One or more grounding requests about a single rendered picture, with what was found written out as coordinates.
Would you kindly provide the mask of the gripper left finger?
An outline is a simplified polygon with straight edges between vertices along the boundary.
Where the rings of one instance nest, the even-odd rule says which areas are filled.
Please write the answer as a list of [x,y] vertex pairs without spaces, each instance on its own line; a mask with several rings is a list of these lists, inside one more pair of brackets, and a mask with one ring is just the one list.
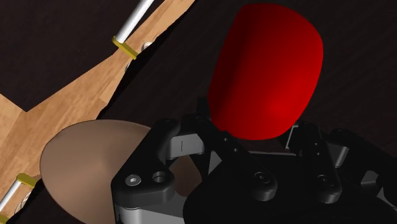
[[197,102],[197,111],[175,119],[160,119],[146,134],[111,180],[113,204],[120,207],[144,207],[167,202],[176,190],[176,177],[170,166],[177,160],[171,155],[171,141],[177,139],[186,151],[176,148],[179,157],[188,156],[206,180],[210,173],[211,153],[242,182],[243,189],[255,200],[274,198],[277,180],[259,161],[226,131],[210,120],[205,97]]

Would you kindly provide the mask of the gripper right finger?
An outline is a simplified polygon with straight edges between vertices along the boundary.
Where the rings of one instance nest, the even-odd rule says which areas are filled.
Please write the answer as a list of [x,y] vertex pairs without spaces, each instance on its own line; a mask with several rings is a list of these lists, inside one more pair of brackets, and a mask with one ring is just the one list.
[[325,204],[335,203],[345,192],[342,180],[359,189],[367,171],[378,174],[377,195],[397,206],[397,159],[348,129],[334,129],[325,134],[312,123],[294,124],[284,146],[301,155],[309,183],[316,199]]

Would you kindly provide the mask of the brown bowl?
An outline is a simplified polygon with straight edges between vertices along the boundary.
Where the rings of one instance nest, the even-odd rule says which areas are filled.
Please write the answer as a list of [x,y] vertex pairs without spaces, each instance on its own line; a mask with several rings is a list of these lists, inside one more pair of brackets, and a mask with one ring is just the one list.
[[111,180],[136,149],[149,127],[119,120],[80,122],[61,130],[40,158],[43,183],[56,203],[85,224],[184,224],[188,189],[200,182],[194,169],[188,186],[170,202],[142,209],[113,206]]

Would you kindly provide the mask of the red rounded cup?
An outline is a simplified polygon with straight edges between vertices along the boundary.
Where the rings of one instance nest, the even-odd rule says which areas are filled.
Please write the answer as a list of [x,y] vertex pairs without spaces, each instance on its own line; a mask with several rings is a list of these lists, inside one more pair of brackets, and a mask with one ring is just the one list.
[[209,87],[213,124],[240,139],[280,136],[307,107],[322,63],[322,39],[301,14],[280,4],[244,5]]

